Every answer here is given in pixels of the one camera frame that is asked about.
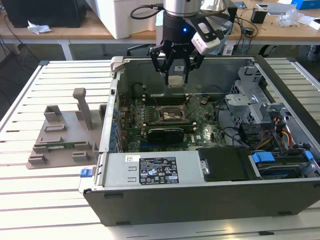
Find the green circuit board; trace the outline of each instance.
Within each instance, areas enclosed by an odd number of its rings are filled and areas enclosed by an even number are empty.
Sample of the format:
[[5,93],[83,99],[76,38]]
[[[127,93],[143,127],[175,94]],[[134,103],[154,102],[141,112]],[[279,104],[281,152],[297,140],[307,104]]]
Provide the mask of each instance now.
[[[146,105],[142,100],[135,100],[124,110],[121,122],[125,132],[123,150],[127,153],[195,151],[227,145],[215,121],[216,103],[203,96],[194,96],[185,105]],[[150,130],[168,128],[182,129],[183,141],[170,145],[148,142]]]

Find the motherboard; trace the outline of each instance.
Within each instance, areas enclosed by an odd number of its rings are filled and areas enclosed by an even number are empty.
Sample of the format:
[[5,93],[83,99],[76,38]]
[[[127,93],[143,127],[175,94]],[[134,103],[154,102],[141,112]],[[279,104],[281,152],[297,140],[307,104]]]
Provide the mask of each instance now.
[[122,149],[135,153],[225,147],[215,120],[217,104],[206,95],[125,99],[120,107]]

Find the blue latch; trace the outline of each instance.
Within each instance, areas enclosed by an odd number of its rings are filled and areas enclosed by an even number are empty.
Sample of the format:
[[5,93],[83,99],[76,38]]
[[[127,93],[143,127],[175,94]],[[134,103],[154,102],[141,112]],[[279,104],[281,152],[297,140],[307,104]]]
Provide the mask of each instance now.
[[252,155],[255,163],[272,163],[275,162],[275,158],[272,152],[269,151],[259,151]]
[[314,159],[314,156],[312,155],[312,153],[310,151],[305,151],[304,152],[306,158],[308,159],[309,162],[312,162],[312,160]]
[[92,169],[84,168],[80,172],[80,178],[91,178],[92,177]]

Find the robotic arm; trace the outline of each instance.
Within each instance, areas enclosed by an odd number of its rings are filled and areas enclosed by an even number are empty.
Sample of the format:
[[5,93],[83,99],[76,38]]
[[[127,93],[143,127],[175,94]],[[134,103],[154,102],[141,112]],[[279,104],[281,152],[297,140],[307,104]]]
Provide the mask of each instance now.
[[[202,0],[164,0],[163,5],[153,5],[164,10],[163,39],[160,45],[151,47],[149,53],[155,70],[165,76],[166,85],[174,60],[184,61],[184,83],[188,83],[189,72],[198,69],[205,55],[224,38],[224,32],[215,31],[209,24],[206,18],[209,14],[200,13],[201,4]],[[165,54],[162,62],[158,59],[160,52]]]

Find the sticker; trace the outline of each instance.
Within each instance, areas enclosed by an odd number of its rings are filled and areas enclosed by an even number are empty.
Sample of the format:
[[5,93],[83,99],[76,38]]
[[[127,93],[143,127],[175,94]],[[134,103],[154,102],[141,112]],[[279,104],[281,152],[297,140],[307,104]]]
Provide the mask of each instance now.
[[175,72],[183,72],[185,70],[184,66],[175,66],[174,71]]
[[178,167],[175,157],[140,158],[138,161],[140,173],[139,182],[141,185],[179,183]]
[[125,155],[125,162],[139,162],[140,155]]

